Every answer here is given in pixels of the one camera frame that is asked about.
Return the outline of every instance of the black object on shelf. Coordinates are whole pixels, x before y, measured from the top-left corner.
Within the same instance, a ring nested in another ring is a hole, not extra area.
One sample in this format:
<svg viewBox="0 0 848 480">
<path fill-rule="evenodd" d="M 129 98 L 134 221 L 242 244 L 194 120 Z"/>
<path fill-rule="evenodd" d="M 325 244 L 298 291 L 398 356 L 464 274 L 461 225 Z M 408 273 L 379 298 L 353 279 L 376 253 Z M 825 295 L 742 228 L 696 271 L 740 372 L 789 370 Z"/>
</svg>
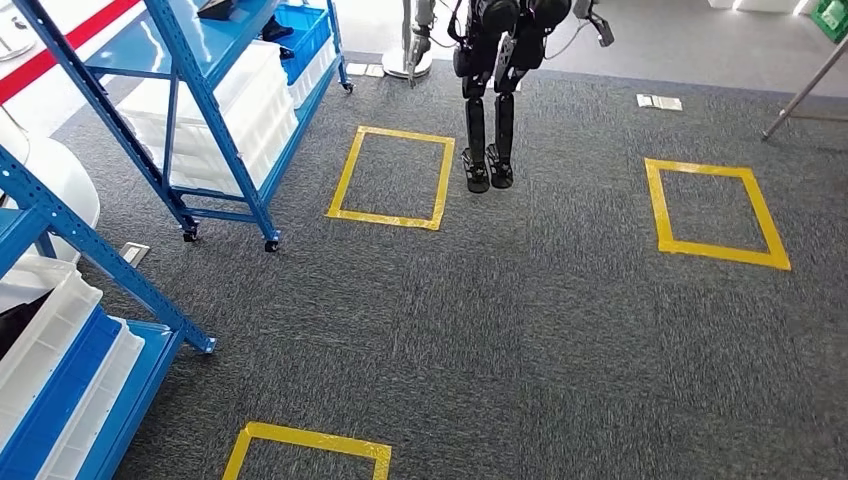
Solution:
<svg viewBox="0 0 848 480">
<path fill-rule="evenodd" d="M 47 300 L 47 297 L 53 293 L 53 290 L 45 293 L 39 298 L 30 303 L 22 303 L 14 306 L 5 312 L 0 312 L 0 358 L 6 355 L 6 352 L 12 348 L 12 345 L 21 336 L 21 333 L 26 329 L 38 309 Z"/>
<path fill-rule="evenodd" d="M 280 60 L 294 58 L 294 50 L 288 47 L 280 47 Z"/>
<path fill-rule="evenodd" d="M 197 16 L 207 20 L 229 20 L 233 0 L 209 0 L 197 9 Z"/>
<path fill-rule="evenodd" d="M 277 19 L 275 17 L 271 17 L 265 26 L 262 27 L 262 40 L 266 42 L 273 42 L 274 40 L 287 37 L 292 33 L 294 33 L 293 28 L 284 27 L 277 23 Z"/>
</svg>

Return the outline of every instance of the green container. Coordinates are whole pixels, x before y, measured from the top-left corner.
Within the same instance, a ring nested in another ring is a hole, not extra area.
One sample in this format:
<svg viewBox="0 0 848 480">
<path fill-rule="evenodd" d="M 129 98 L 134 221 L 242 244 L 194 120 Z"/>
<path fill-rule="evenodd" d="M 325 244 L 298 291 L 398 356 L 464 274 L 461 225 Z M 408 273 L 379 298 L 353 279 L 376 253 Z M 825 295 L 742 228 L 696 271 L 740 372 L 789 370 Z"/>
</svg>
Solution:
<svg viewBox="0 0 848 480">
<path fill-rule="evenodd" d="M 813 21 L 834 43 L 841 42 L 848 34 L 848 11 L 843 0 L 819 0 Z"/>
</svg>

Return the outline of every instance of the blue metal shelf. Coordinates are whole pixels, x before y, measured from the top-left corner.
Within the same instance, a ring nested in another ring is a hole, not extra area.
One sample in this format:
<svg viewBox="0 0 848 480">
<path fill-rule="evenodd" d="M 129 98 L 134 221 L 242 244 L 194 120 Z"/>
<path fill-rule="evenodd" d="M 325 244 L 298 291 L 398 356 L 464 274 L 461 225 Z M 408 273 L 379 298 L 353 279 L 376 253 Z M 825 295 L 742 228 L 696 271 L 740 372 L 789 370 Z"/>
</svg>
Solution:
<svg viewBox="0 0 848 480">
<path fill-rule="evenodd" d="M 0 209 L 0 278 L 32 242 L 49 243 L 50 232 L 85 255 L 163 323 L 129 322 L 130 330 L 145 339 L 145 346 L 98 436 L 97 449 L 92 450 L 85 465 L 94 475 L 110 478 L 182 342 L 208 354 L 216 340 L 192 323 L 2 146 L 0 189 L 19 207 Z M 24 460 L 17 457 L 12 462 L 13 469 L 25 466 Z M 95 477 L 80 474 L 78 478 Z"/>
<path fill-rule="evenodd" d="M 48 225 L 35 210 L 0 208 L 0 272 L 9 270 L 36 242 L 42 251 L 47 250 L 55 257 L 46 233 Z"/>
<path fill-rule="evenodd" d="M 277 250 L 280 232 L 274 227 L 268 206 L 303 137 L 303 132 L 309 125 L 332 79 L 334 69 L 338 71 L 339 83 L 345 87 L 345 90 L 348 93 L 353 91 L 353 84 L 348 81 L 345 72 L 341 32 L 339 32 L 333 0 L 327 1 L 326 15 L 316 17 L 305 35 L 320 36 L 317 35 L 320 32 L 324 35 L 322 38 L 326 38 L 327 30 L 330 30 L 337 58 L 333 68 L 329 69 L 310 95 L 305 109 L 301 108 L 301 111 L 297 113 L 300 125 L 295 138 L 282 147 L 283 153 L 280 159 L 262 185 L 255 185 L 248 174 L 241 154 L 224 122 L 213 90 L 272 17 L 279 0 L 239 0 L 229 20 L 226 21 L 199 19 L 197 7 L 205 3 L 205 0 L 178 2 L 144 0 L 147 10 L 103 48 L 95 52 L 87 62 L 79 59 L 38 0 L 13 1 L 124 148 L 130 160 L 141 170 L 147 182 L 168 207 L 183 230 L 184 240 L 194 241 L 197 237 L 198 223 L 195 217 L 208 217 L 255 223 L 265 239 L 265 250 L 268 252 Z M 286 8 L 315 10 L 311 7 L 287 6 Z M 300 63 L 308 64 L 309 58 L 315 52 L 308 49 L 304 52 L 306 53 L 303 57 L 297 58 Z M 168 79 L 171 82 L 164 166 L 161 170 L 107 98 L 105 89 L 97 80 L 99 75 L 105 73 Z M 241 195 L 175 188 L 170 185 L 178 82 L 185 82 L 194 97 L 215 143 L 238 184 Z M 233 213 L 229 210 L 192 208 L 183 201 L 185 195 L 241 202 L 246 204 L 249 212 Z"/>
<path fill-rule="evenodd" d="M 262 187 L 259 189 L 259 198 L 262 200 L 264 205 L 268 205 L 271 203 L 271 200 L 274 198 L 274 193 L 277 191 L 277 187 L 280 185 L 280 178 L 285 173 L 286 168 L 289 166 L 289 162 L 292 157 L 294 157 L 294 152 L 297 151 L 298 145 L 300 145 L 300 141 L 303 139 L 304 133 L 306 133 L 306 129 L 309 128 L 309 123 L 312 121 L 312 117 L 315 116 L 315 112 L 318 111 L 318 107 L 321 105 L 321 99 L 324 98 L 324 92 L 327 91 L 327 87 L 330 85 L 330 81 L 333 79 L 335 75 L 335 69 L 341 62 L 341 58 L 337 57 L 330 68 L 324 72 L 324 76 L 321 77 L 321 80 L 318 82 L 318 85 L 312 90 L 312 93 L 306 97 L 306 100 L 303 104 L 295 110 L 295 116 L 297 116 L 297 128 L 292 134 L 292 138 L 289 139 L 289 142 L 286 144 L 283 149 L 283 153 L 280 154 L 280 158 L 277 160 L 277 163 L 271 168 L 271 171 L 268 173 L 268 178 L 265 179 L 265 182 L 262 183 Z"/>
<path fill-rule="evenodd" d="M 144 339 L 144 348 L 77 478 L 112 478 L 182 343 L 181 333 L 165 325 L 133 320 L 127 325 Z"/>
<path fill-rule="evenodd" d="M 335 70 L 336 68 L 338 68 L 340 62 L 341 58 L 337 57 L 327 69 L 327 71 L 324 72 L 324 76 L 321 77 L 321 80 L 318 82 L 318 84 L 315 86 L 309 96 L 306 97 L 306 100 L 303 102 L 300 108 L 295 110 L 294 113 L 298 120 L 297 128 L 295 129 L 288 143 L 286 143 L 286 145 L 283 147 L 283 151 L 280 153 L 277 162 L 274 164 L 273 167 L 271 167 L 271 171 L 268 172 L 268 176 L 265 178 L 265 181 L 259 188 L 259 198 L 260 200 L 262 200 L 262 203 L 264 205 L 268 205 L 269 203 L 271 203 L 271 200 L 274 198 L 274 194 L 277 191 L 277 187 L 280 185 L 280 179 L 286 172 L 286 168 L 288 168 L 291 159 L 294 157 L 294 153 L 297 151 L 297 147 L 300 145 L 300 141 L 303 139 L 303 135 L 306 133 L 306 129 L 309 128 L 309 123 L 312 121 L 312 117 L 314 117 L 315 112 L 318 111 L 318 107 L 321 105 L 321 99 L 324 98 L 324 93 L 326 93 L 327 88 L 329 88 L 330 83 L 332 82 L 333 77 L 335 76 Z M 224 196 L 221 194 L 221 192 L 215 192 L 211 190 L 183 187 L 174 187 L 173 190 L 179 195 L 223 198 L 225 200 L 230 200 L 234 202 L 244 202 L 244 198 L 242 197 L 236 197 L 233 195 Z M 186 211 L 198 217 L 222 213 L 201 209 L 187 209 Z M 241 215 L 239 217 L 233 218 L 234 221 L 253 221 L 251 219 L 245 218 L 245 216 L 242 214 L 232 215 Z"/>
<path fill-rule="evenodd" d="M 274 13 L 278 0 L 239 0 L 227 21 L 197 17 L 206 0 L 170 2 L 200 73 L 216 85 Z M 171 53 L 146 10 L 95 52 L 85 65 L 97 74 L 170 78 Z"/>
</svg>

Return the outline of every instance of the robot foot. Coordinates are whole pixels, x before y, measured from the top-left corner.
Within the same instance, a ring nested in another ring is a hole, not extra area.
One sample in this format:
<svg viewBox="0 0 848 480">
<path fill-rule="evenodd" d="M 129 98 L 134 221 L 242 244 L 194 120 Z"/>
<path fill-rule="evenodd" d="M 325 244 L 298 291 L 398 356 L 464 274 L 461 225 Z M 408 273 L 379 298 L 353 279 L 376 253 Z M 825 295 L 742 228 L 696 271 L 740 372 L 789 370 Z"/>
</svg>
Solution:
<svg viewBox="0 0 848 480">
<path fill-rule="evenodd" d="M 489 190 L 489 175 L 486 172 L 486 164 L 483 162 L 472 162 L 470 148 L 462 151 L 462 166 L 465 168 L 468 191 L 471 193 L 485 193 Z"/>
<path fill-rule="evenodd" d="M 489 176 L 492 177 L 492 186 L 495 188 L 509 188 L 512 186 L 512 166 L 509 162 L 502 162 L 498 157 L 498 149 L 494 144 L 486 147 L 486 163 L 489 164 Z"/>
</svg>

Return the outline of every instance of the metal stand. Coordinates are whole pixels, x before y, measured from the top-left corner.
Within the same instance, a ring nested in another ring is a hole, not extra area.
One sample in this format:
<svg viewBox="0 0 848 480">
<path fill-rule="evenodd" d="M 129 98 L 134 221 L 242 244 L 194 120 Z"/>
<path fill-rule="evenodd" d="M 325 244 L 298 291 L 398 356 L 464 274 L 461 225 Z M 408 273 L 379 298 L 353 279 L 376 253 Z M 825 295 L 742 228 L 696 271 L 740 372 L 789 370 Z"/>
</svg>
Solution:
<svg viewBox="0 0 848 480">
<path fill-rule="evenodd" d="M 775 120 L 774 123 L 772 123 L 767 130 L 763 131 L 764 141 L 768 140 L 772 136 L 772 134 L 786 122 L 789 117 L 807 118 L 815 120 L 829 120 L 836 122 L 848 121 L 848 119 L 846 119 L 845 117 L 792 114 L 795 111 L 795 108 L 798 107 L 798 104 L 804 101 L 804 99 L 807 98 L 807 95 L 809 95 L 810 92 L 812 92 L 813 89 L 816 88 L 816 85 L 821 82 L 821 79 L 824 78 L 824 76 L 827 75 L 828 72 L 830 72 L 830 69 L 833 68 L 836 62 L 842 57 L 842 54 L 845 53 L 846 49 L 848 49 L 848 37 L 845 37 L 845 39 L 842 40 L 842 43 L 840 43 L 839 46 L 836 47 L 836 50 L 833 51 L 833 53 L 830 55 L 830 58 L 828 58 L 824 65 L 822 65 L 822 67 L 819 69 L 819 71 L 816 73 L 810 83 L 807 84 L 807 86 L 804 87 L 804 89 L 801 90 L 798 95 L 795 95 L 795 98 L 793 98 L 792 101 L 789 102 L 789 105 L 787 105 L 786 108 L 780 111 L 780 115 L 777 117 L 777 120 Z"/>
<path fill-rule="evenodd" d="M 383 71 L 386 75 L 392 77 L 409 78 L 409 72 L 406 71 L 406 52 L 400 48 L 396 48 L 383 54 Z M 421 63 L 415 67 L 415 78 L 423 77 L 430 72 L 430 67 L 433 66 L 433 55 L 430 52 L 424 54 Z"/>
<path fill-rule="evenodd" d="M 409 72 L 406 70 L 406 57 L 409 54 L 409 49 L 412 48 L 412 1 L 403 0 L 403 24 L 401 31 L 401 48 L 393 48 L 383 54 L 381 62 L 383 63 L 383 71 L 386 75 L 396 78 L 409 78 Z M 430 52 L 424 54 L 421 63 L 415 67 L 414 78 L 423 77 L 430 72 L 430 67 L 433 65 L 433 55 Z"/>
</svg>

